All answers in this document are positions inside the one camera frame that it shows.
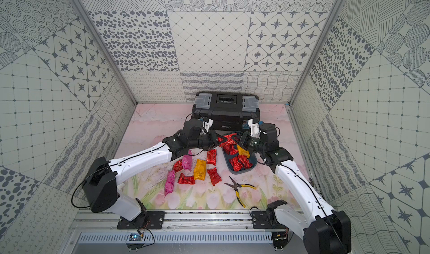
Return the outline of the yellow tea bag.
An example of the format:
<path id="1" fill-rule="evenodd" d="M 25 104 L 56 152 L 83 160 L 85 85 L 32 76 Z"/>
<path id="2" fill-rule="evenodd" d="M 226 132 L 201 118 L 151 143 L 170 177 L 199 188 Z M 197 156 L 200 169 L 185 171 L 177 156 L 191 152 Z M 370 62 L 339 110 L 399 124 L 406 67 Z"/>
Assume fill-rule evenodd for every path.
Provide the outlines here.
<path id="1" fill-rule="evenodd" d="M 201 159 L 196 160 L 193 176 L 195 180 L 204 181 L 207 173 L 207 162 Z"/>
<path id="2" fill-rule="evenodd" d="M 249 153 L 249 151 L 247 151 L 247 150 L 245 150 L 245 149 L 243 149 L 241 146 L 239 146 L 239 145 L 237 145 L 237 151 L 238 151 L 238 154 L 240 155 L 240 156 L 244 156 L 245 158 L 247 158 L 247 159 L 249 159 L 250 158 L 250 153 Z"/>

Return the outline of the red tea bag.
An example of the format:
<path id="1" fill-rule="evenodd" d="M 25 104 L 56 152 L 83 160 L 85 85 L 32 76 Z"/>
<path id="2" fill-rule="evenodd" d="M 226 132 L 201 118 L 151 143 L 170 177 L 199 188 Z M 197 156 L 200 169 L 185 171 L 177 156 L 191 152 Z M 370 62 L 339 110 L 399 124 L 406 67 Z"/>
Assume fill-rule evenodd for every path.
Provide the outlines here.
<path id="1" fill-rule="evenodd" d="M 194 176 L 186 176 L 184 173 L 181 173 L 178 179 L 178 184 L 184 185 L 194 185 L 196 183 Z"/>
<path id="2" fill-rule="evenodd" d="M 217 164 L 217 149 L 212 149 L 212 150 L 207 152 L 206 162 L 207 162 L 207 164 L 216 166 L 216 164 Z"/>
<path id="3" fill-rule="evenodd" d="M 177 162 L 174 163 L 173 166 L 173 170 L 175 173 L 178 173 L 179 171 L 183 170 L 183 161 L 182 160 L 178 160 Z"/>
<path id="4" fill-rule="evenodd" d="M 218 146 L 220 148 L 224 148 L 226 146 L 235 145 L 236 144 L 236 133 L 227 134 L 227 135 L 217 135 Z"/>
<path id="5" fill-rule="evenodd" d="M 222 181 L 221 176 L 218 174 L 218 171 L 216 168 L 207 170 L 207 173 L 211 180 L 212 186 L 216 186 L 218 183 Z"/>

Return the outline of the teal plastic storage box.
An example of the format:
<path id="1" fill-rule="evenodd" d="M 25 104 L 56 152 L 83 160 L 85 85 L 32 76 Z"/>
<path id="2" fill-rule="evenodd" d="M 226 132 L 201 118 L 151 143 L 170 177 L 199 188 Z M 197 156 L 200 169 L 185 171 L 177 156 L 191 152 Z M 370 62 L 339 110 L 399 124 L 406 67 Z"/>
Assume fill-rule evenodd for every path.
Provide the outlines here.
<path id="1" fill-rule="evenodd" d="M 224 137 L 227 142 L 222 143 L 219 147 L 224 155 L 227 168 L 233 174 L 241 174 L 251 171 L 257 165 L 255 153 L 245 150 L 238 146 L 233 139 L 237 133 L 227 133 Z"/>

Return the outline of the magenta tea bag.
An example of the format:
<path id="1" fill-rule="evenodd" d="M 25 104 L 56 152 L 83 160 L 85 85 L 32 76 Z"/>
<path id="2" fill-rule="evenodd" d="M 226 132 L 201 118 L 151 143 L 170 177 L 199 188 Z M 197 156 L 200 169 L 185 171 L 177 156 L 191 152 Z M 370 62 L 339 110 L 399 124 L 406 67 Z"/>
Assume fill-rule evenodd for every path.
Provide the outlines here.
<path id="1" fill-rule="evenodd" d="M 188 153 L 186 153 L 182 158 L 182 166 L 184 170 L 191 171 L 193 164 L 193 156 L 191 150 L 188 150 Z"/>
<path id="2" fill-rule="evenodd" d="M 165 182 L 165 188 L 164 188 L 164 194 L 165 196 L 172 193 L 174 191 L 174 183 L 175 183 L 175 171 L 169 171 L 166 182 Z"/>

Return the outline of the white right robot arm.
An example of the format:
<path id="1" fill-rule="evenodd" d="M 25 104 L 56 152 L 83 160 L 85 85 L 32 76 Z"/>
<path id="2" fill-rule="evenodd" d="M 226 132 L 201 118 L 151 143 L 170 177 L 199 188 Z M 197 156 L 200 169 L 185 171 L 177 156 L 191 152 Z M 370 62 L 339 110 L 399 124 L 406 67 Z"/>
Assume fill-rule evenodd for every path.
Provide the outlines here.
<path id="1" fill-rule="evenodd" d="M 344 211 L 336 211 L 303 177 L 293 156 L 280 146 L 274 124 L 264 123 L 259 133 L 243 132 L 232 140 L 241 148 L 258 153 L 265 165 L 281 179 L 298 202 L 298 213 L 278 200 L 268 211 L 278 224 L 303 240 L 309 254 L 349 254 L 352 250 L 351 223 Z"/>

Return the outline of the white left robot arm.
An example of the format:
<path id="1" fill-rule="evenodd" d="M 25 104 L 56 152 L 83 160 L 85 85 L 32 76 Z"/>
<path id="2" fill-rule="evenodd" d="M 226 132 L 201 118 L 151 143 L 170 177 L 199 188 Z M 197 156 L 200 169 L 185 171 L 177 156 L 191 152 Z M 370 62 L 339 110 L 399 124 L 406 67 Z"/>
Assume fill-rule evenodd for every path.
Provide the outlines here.
<path id="1" fill-rule="evenodd" d="M 96 159 L 82 182 L 89 209 L 93 213 L 114 213 L 129 222 L 144 220 L 145 206 L 123 194 L 119 185 L 150 168 L 179 159 L 191 149 L 207 152 L 227 141 L 210 127 L 211 123 L 191 119 L 181 130 L 148 149 L 117 159 Z"/>

